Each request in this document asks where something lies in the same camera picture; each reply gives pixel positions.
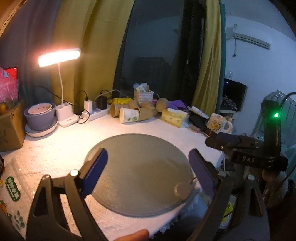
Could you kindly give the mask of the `person's hand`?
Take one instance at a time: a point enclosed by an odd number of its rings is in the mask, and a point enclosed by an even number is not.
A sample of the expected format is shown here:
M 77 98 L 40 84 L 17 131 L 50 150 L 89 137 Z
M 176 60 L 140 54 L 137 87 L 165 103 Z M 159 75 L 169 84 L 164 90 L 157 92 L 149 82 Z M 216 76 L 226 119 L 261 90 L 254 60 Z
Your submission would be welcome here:
M 149 239 L 149 231 L 147 229 L 142 229 L 133 234 L 119 237 L 114 241 L 146 241 L 148 239 Z

